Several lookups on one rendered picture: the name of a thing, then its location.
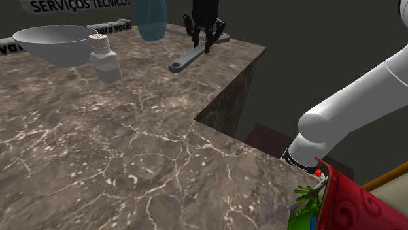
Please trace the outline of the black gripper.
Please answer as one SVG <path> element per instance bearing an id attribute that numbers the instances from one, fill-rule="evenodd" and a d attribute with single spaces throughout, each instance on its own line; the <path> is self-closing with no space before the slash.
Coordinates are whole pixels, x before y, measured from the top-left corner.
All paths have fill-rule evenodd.
<path id="1" fill-rule="evenodd" d="M 219 0 L 193 0 L 192 17 L 189 14 L 183 15 L 186 32 L 191 36 L 194 46 L 199 44 L 201 28 L 205 28 L 206 54 L 209 53 L 214 42 L 220 38 L 226 26 L 226 22 L 217 19 L 218 6 Z M 215 33 L 213 33 L 213 25 L 216 26 Z"/>

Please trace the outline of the grey wrench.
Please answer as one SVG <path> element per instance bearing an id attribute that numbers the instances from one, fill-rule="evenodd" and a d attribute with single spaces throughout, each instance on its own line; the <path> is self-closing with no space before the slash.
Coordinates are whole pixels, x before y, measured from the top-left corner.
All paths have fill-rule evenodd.
<path id="1" fill-rule="evenodd" d="M 183 37 L 190 37 L 189 35 L 187 35 L 186 33 L 182 32 L 182 31 L 177 31 L 177 30 L 172 30 L 172 29 L 166 29 L 166 31 L 168 33 L 171 33 L 171 34 L 180 35 L 180 36 L 183 36 Z M 221 34 L 221 36 L 219 37 L 219 39 L 217 41 L 214 41 L 213 44 L 221 44 L 221 43 L 229 42 L 230 38 L 231 38 L 230 35 L 223 32 Z M 169 71 L 171 71 L 172 73 L 180 73 L 185 68 L 187 68 L 187 66 L 189 66 L 189 64 L 191 64 L 195 59 L 197 59 L 201 54 L 203 54 L 205 52 L 206 36 L 205 35 L 200 35 L 199 39 L 203 40 L 203 42 L 200 45 L 198 45 L 197 47 L 195 47 L 195 48 L 191 49 L 190 51 L 186 52 L 185 54 L 181 55 L 176 60 L 172 61 L 168 65 Z"/>

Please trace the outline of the translucent blue vase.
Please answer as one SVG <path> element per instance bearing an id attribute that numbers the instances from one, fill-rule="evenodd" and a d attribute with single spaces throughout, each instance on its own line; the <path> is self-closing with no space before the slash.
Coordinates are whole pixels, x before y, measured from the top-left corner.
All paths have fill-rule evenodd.
<path id="1" fill-rule="evenodd" d="M 135 0 L 135 19 L 139 33 L 145 41 L 164 38 L 167 27 L 165 0 Z"/>

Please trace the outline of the grey lettered sign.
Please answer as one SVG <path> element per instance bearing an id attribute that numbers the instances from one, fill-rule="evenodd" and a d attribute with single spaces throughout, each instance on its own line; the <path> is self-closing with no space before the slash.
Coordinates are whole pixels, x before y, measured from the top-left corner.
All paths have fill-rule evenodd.
<path id="1" fill-rule="evenodd" d="M 30 13 L 70 12 L 77 13 L 90 9 L 129 7 L 131 0 L 19 0 L 22 8 Z M 132 29 L 132 21 L 120 18 L 115 22 L 87 25 L 100 34 L 111 34 Z M 0 39 L 0 56 L 25 52 L 12 37 Z"/>

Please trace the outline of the white salt shaker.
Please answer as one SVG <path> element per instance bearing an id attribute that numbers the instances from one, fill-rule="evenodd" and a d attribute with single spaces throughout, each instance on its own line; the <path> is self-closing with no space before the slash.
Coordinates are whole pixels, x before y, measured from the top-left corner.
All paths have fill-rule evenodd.
<path id="1" fill-rule="evenodd" d="M 94 34 L 89 37 L 93 52 L 90 61 L 100 81 L 112 84 L 122 79 L 118 56 L 110 48 L 109 39 L 104 34 Z"/>

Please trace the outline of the white bowl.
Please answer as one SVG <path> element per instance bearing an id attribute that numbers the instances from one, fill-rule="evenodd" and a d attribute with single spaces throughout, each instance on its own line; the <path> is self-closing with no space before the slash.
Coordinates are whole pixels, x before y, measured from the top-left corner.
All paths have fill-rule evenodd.
<path id="1" fill-rule="evenodd" d="M 96 30 L 78 25 L 48 25 L 23 29 L 12 38 L 27 52 L 57 67 L 78 67 L 89 62 L 89 36 Z"/>

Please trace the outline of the green plant toy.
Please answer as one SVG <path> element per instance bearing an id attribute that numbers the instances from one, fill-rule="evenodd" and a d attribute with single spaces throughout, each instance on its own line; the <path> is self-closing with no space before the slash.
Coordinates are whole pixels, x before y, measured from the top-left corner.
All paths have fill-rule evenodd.
<path id="1" fill-rule="evenodd" d="M 290 206 L 287 230 L 315 230 L 317 217 L 322 206 L 322 194 L 328 180 L 321 181 L 314 188 L 298 186 L 294 193 L 300 194 Z"/>

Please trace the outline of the red patterned container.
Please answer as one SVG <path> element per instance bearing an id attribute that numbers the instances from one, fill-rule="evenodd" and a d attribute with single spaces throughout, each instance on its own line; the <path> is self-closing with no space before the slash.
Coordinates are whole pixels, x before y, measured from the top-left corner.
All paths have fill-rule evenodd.
<path id="1" fill-rule="evenodd" d="M 328 182 L 314 230 L 408 230 L 408 218 L 338 172 L 327 167 Z"/>

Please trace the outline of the beige furniture with yellow edge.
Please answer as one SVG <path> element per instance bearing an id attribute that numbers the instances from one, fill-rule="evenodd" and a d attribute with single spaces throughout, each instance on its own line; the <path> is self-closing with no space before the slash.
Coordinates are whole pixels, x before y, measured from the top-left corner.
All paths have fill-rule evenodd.
<path id="1" fill-rule="evenodd" d="M 362 188 L 408 218 L 408 161 Z"/>

